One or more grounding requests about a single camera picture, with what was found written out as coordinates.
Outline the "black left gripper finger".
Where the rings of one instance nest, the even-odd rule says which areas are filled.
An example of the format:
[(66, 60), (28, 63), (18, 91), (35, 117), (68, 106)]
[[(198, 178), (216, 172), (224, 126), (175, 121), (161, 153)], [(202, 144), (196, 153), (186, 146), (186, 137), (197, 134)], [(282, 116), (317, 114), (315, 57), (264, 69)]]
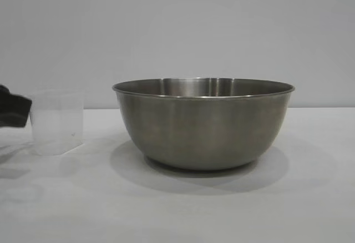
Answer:
[(11, 93), (4, 85), (1, 85), (0, 94), (0, 127), (24, 128), (32, 101), (24, 96)]

